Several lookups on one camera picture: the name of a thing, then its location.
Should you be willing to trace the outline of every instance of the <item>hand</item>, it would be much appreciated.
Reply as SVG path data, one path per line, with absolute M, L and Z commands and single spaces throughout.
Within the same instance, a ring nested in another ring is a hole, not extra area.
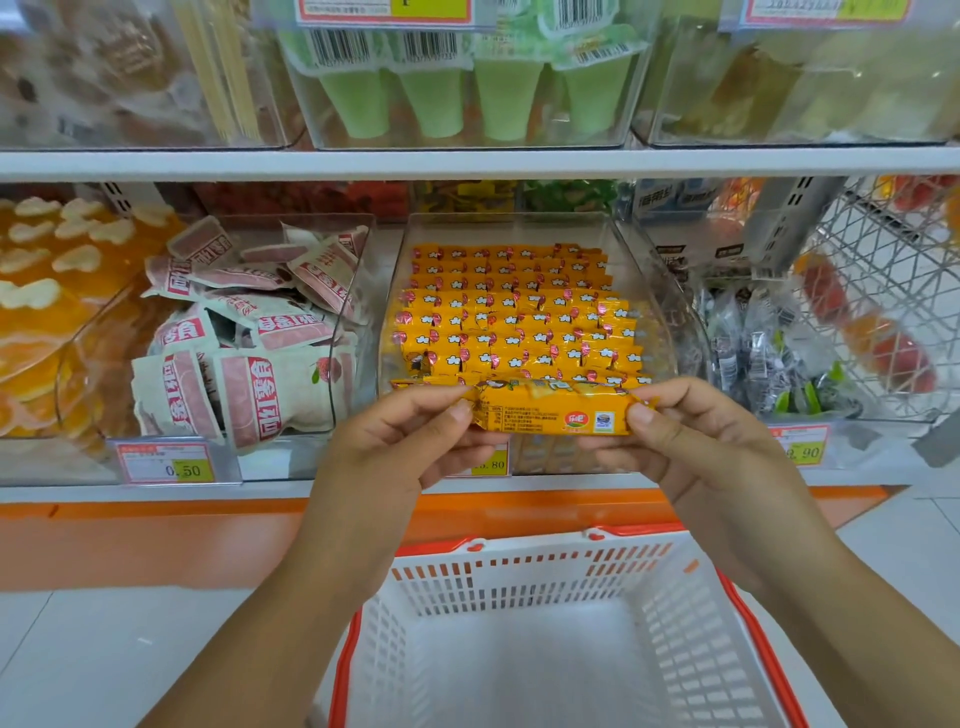
M 468 387 L 408 387 L 337 426 L 288 560 L 337 574 L 359 608 L 383 584 L 420 491 L 482 465 L 509 435 L 470 427 Z
M 700 379 L 684 377 L 632 393 L 628 437 L 584 437 L 605 467 L 659 483 L 713 563 L 758 597 L 811 574 L 842 544 L 797 468 L 766 425 Z

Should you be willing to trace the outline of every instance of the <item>shopping basket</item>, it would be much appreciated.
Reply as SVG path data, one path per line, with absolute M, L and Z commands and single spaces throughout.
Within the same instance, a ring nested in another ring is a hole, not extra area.
M 674 526 L 402 550 L 330 728 L 806 726 L 733 585 Z

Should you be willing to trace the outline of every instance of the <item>forearm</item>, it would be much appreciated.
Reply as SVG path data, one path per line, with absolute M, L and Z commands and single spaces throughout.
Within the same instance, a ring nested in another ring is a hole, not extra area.
M 140 728 L 300 728 L 357 606 L 322 566 L 284 561 Z
M 960 647 L 845 546 L 760 600 L 850 726 L 955 724 Z

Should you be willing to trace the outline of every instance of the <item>left hand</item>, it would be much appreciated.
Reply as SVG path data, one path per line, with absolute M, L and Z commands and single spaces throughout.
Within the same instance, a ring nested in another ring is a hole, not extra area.
M 420 491 L 482 465 L 509 435 L 470 427 L 468 387 L 393 392 L 337 426 L 288 561 L 339 575 L 351 609 L 383 584 Z

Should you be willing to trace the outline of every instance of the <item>metal wire rack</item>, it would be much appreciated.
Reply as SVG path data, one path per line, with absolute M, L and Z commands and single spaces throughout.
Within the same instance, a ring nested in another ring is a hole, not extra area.
M 947 213 L 958 179 L 851 178 L 795 265 L 802 316 L 877 419 L 937 424 L 960 405 L 960 241 Z

